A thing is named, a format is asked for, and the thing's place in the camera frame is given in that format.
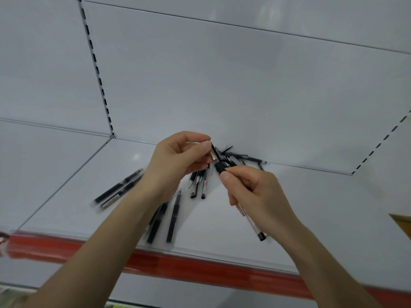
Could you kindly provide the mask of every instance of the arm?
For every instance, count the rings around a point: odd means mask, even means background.
[[[157,207],[211,161],[209,139],[181,132],[160,142],[139,184],[24,307],[103,307]]]
[[[298,220],[273,173],[236,166],[220,178],[230,204],[240,203],[290,255],[319,307],[381,307]]]

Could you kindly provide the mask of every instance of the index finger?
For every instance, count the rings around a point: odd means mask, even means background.
[[[187,142],[203,142],[210,139],[211,137],[206,134],[184,130],[182,132],[171,135],[170,137],[166,138],[165,141],[167,141],[168,143],[176,142],[179,146],[182,146]]]
[[[242,179],[246,179],[251,183],[258,183],[262,176],[262,171],[251,166],[233,166],[226,168],[226,171],[230,172],[234,176]]]

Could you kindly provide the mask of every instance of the fingernail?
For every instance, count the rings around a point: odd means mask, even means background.
[[[230,173],[227,171],[224,171],[223,173],[220,174],[220,179],[221,180],[227,180],[230,177]]]
[[[203,145],[205,148],[211,147],[211,141],[210,140],[205,140],[200,143],[200,145]]]

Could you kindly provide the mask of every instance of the hand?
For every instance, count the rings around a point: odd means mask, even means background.
[[[185,175],[204,170],[212,162],[208,154],[210,139],[205,134],[184,131],[159,142],[138,190],[148,191],[157,205],[170,200]]]
[[[282,244],[302,225],[273,173],[235,166],[221,173],[230,205],[240,204],[255,224]]]

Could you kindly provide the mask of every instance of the person's right hand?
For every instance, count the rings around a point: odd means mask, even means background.
[[[230,205],[240,204],[260,230],[282,244],[301,226],[273,173],[243,165],[226,170],[220,179]]]

